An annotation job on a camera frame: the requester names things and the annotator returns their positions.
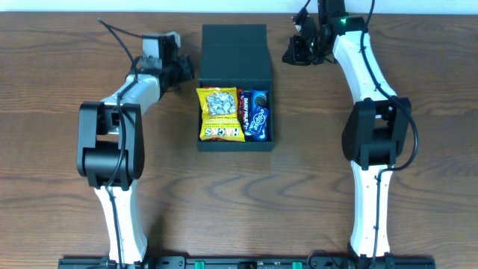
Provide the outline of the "dark green box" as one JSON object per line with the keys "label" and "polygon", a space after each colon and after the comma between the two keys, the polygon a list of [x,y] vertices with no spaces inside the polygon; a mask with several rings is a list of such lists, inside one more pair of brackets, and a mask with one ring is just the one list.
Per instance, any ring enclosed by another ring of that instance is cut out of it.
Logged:
{"label": "dark green box", "polygon": [[269,152],[273,133],[273,70],[265,24],[203,25],[199,87],[236,87],[267,92],[267,139],[231,142],[198,140],[200,152]]}

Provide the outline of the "blue Dairy Milk chocolate bar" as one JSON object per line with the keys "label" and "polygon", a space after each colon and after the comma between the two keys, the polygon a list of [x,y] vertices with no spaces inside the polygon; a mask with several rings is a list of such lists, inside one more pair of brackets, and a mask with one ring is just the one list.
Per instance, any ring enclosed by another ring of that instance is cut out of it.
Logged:
{"label": "blue Dairy Milk chocolate bar", "polygon": [[252,94],[249,90],[239,90],[240,97],[240,115],[243,127],[243,133],[246,137],[250,137],[251,134],[247,131],[250,124],[251,109],[252,109]]}

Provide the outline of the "blue Oreo cookie pack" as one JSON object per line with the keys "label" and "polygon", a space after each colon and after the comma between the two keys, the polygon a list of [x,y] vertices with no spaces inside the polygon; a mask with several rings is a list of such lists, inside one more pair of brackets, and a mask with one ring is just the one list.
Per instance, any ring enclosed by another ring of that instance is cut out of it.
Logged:
{"label": "blue Oreo cookie pack", "polygon": [[[259,107],[268,108],[267,101],[267,91],[264,90],[250,90],[252,94],[252,110],[251,110],[251,119],[258,112]],[[268,118],[264,121],[263,127],[258,134],[253,134],[252,139],[255,141],[266,141],[268,140]]]}

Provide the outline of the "blue Eclipse mint tin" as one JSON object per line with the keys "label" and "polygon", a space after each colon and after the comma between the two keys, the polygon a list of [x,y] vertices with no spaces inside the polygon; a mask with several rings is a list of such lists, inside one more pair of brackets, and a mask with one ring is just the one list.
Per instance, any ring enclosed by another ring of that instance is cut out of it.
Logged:
{"label": "blue Eclipse mint tin", "polygon": [[252,112],[252,116],[247,127],[247,131],[253,137],[260,137],[263,135],[266,127],[270,110],[261,106],[257,106]]}

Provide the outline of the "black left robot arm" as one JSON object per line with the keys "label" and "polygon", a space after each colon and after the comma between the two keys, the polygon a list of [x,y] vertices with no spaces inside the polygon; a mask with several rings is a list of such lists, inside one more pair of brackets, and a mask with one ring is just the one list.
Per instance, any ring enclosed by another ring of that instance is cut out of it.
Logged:
{"label": "black left robot arm", "polygon": [[103,268],[141,268],[148,241],[140,221],[137,181],[145,162],[143,115],[171,87],[194,77],[180,35],[144,34],[142,55],[131,61],[124,84],[99,102],[79,108],[77,169],[102,204],[110,250]]}

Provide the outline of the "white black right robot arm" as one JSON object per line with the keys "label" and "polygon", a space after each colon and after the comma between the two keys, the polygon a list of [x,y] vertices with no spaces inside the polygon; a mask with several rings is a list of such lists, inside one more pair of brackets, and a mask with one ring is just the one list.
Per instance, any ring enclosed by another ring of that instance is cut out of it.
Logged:
{"label": "white black right robot arm", "polygon": [[371,261],[389,253],[387,236],[388,185],[392,174],[407,168],[397,165],[406,134],[418,130],[408,98],[400,98],[386,81],[374,56],[370,16],[353,16],[343,1],[319,1],[318,18],[306,7],[293,16],[298,33],[292,36],[283,62],[296,66],[339,64],[353,98],[353,109],[341,135],[344,157],[350,161],[355,185],[352,251]]}

